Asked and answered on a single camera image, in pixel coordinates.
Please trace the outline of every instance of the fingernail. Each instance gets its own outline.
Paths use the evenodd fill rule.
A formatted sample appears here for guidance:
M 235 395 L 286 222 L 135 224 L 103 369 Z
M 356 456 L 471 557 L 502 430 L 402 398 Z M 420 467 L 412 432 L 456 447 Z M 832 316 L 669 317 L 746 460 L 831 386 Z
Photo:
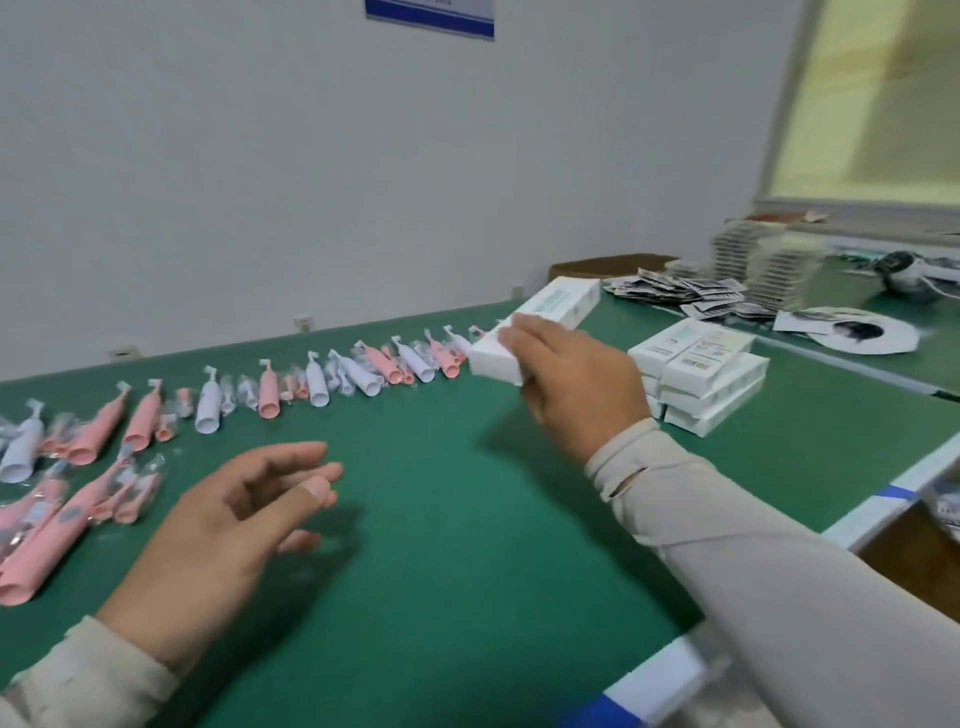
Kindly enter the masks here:
M 330 495 L 330 482 L 320 475 L 314 475 L 307 478 L 300 484 L 301 488 L 310 492 L 310 495 L 317 499 L 317 502 L 323 504 L 326 497 Z

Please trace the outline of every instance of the wall sign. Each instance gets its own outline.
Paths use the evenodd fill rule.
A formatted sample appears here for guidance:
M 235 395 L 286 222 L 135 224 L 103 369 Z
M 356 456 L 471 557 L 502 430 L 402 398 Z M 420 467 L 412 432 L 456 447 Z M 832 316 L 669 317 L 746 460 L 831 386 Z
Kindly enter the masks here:
M 493 40 L 493 0 L 364 0 L 367 17 Z

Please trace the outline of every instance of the hand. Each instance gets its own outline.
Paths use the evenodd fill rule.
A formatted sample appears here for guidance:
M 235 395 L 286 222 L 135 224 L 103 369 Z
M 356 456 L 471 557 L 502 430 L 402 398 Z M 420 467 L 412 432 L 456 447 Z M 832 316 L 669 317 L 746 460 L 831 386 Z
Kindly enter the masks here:
M 624 352 L 521 313 L 499 337 L 531 374 L 521 392 L 534 419 L 581 465 L 650 417 L 640 370 Z
M 344 472 L 320 462 L 325 443 L 253 449 L 180 497 L 97 613 L 114 633 L 183 675 L 252 596 L 277 551 L 320 536 L 296 530 L 337 502 Z

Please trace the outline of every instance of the beige sleeve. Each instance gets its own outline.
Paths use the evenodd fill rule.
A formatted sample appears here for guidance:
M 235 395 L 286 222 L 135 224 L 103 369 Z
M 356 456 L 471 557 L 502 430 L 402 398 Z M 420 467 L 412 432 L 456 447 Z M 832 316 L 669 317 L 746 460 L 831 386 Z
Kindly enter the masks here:
M 0 700 L 0 728 L 142 726 L 177 685 L 166 667 L 84 617 L 12 679 Z
M 784 726 L 960 725 L 960 625 L 751 496 L 654 420 L 610 441 L 587 473 L 726 636 Z

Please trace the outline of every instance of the left hand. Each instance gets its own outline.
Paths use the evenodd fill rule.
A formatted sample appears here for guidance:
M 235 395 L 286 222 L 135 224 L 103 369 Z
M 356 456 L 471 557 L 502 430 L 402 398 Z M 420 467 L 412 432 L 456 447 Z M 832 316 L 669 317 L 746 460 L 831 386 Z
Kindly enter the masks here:
M 337 502 L 325 443 L 253 449 L 180 497 L 96 618 L 183 675 L 252 596 L 270 557 L 310 551 L 297 526 Z

